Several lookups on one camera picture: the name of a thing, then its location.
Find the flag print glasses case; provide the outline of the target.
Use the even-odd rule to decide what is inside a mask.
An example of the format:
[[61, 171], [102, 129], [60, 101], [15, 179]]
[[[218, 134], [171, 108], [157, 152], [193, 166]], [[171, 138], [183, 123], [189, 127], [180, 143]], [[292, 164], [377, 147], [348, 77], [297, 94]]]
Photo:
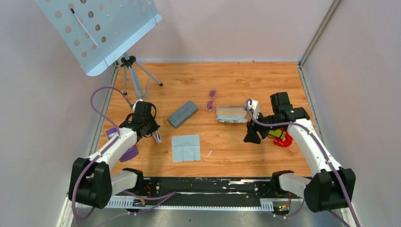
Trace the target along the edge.
[[243, 106], [219, 106], [216, 108], [216, 116], [233, 116], [233, 117], [245, 117], [247, 111]]

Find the white frame black sunglasses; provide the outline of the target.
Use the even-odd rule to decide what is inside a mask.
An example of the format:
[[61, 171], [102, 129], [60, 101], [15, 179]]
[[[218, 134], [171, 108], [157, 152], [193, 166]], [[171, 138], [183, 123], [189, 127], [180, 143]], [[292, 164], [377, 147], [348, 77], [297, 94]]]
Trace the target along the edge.
[[152, 133], [152, 137], [155, 139], [157, 144], [161, 144], [162, 143], [162, 138], [161, 138], [161, 134], [160, 134], [159, 130], [153, 132]]

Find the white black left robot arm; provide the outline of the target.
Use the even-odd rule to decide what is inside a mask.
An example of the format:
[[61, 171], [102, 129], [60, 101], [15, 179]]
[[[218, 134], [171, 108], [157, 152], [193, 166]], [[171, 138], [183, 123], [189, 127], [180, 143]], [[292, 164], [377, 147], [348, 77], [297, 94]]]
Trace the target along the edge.
[[72, 166], [68, 197], [91, 207], [104, 208], [112, 196], [128, 190], [133, 195], [144, 192], [143, 172], [124, 168], [112, 175], [111, 170], [141, 138], [158, 131], [156, 106], [136, 101], [133, 112], [120, 124], [116, 134], [96, 153], [87, 158], [77, 158]]

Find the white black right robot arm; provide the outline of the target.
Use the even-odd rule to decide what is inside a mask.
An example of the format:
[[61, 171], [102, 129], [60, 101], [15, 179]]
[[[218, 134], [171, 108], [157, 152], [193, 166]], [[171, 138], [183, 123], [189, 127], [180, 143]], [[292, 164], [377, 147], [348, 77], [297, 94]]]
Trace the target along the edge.
[[270, 101], [273, 114], [263, 116], [257, 101], [246, 100], [244, 107], [251, 120], [246, 124], [244, 142], [260, 144], [270, 131], [283, 129], [298, 145], [313, 174], [309, 179], [293, 171], [273, 173], [272, 195], [280, 198], [288, 192], [294, 194], [312, 212], [350, 208], [356, 182], [353, 170], [335, 160], [317, 136], [306, 110], [294, 107], [287, 92], [271, 95]]

